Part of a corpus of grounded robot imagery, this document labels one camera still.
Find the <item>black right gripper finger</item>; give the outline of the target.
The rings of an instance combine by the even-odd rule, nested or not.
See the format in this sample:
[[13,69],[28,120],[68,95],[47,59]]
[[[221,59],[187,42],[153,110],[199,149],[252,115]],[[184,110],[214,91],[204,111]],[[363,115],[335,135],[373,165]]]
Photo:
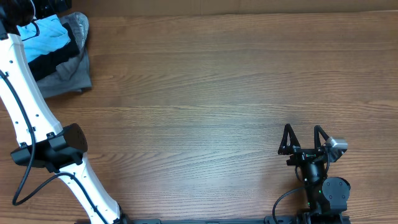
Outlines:
[[316,125],[314,127],[314,147],[315,149],[320,149],[321,148],[321,141],[320,141],[320,136],[327,141],[329,139],[329,135],[322,129],[321,126]]
[[284,133],[279,146],[278,155],[291,155],[301,149],[301,145],[290,124],[284,126]]

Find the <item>light blue t-shirt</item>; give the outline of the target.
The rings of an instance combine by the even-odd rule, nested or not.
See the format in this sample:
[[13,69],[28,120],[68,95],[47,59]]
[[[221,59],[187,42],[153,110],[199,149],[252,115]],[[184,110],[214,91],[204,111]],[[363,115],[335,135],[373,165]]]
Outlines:
[[39,19],[26,26],[17,26],[24,44],[27,62],[61,49],[70,42],[68,31],[57,15]]

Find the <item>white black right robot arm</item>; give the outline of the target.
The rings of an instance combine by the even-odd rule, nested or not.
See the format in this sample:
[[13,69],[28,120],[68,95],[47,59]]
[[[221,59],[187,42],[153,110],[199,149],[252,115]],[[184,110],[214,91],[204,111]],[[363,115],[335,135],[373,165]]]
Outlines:
[[321,126],[314,127],[314,146],[302,148],[290,124],[286,124],[278,154],[289,156],[288,166],[295,168],[296,178],[302,186],[281,195],[272,208],[272,219],[279,223],[276,208],[286,196],[304,190],[308,208],[288,217],[291,223],[349,223],[343,216],[348,208],[347,201],[351,186],[342,177],[330,177],[330,164],[336,162],[348,149],[343,138],[328,135]]

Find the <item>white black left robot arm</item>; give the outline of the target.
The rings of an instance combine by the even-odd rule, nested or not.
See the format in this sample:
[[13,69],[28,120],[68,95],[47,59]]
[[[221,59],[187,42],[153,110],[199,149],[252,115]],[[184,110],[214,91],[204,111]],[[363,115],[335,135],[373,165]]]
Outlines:
[[34,19],[58,14],[71,6],[71,1],[1,1],[1,99],[19,143],[11,157],[26,168],[12,204],[21,205],[34,196],[30,193],[18,199],[31,168],[46,168],[53,176],[39,188],[61,179],[85,209],[90,223],[130,223],[92,169],[82,129],[76,123],[63,127],[48,108],[28,66],[17,30]]

